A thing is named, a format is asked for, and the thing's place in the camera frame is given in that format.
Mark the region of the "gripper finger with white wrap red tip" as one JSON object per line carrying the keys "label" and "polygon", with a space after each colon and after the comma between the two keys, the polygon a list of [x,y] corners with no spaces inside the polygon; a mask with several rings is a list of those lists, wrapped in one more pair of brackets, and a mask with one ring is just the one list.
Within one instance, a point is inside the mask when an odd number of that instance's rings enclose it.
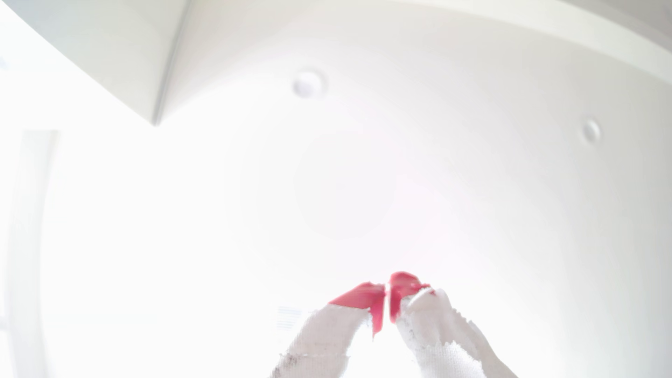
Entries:
{"label": "gripper finger with white wrap red tip", "polygon": [[516,377],[445,291],[403,271],[393,273],[389,284],[391,322],[421,377]]}
{"label": "gripper finger with white wrap red tip", "polygon": [[358,330],[382,330],[386,287],[363,282],[328,302],[303,323],[270,377],[342,377]]}

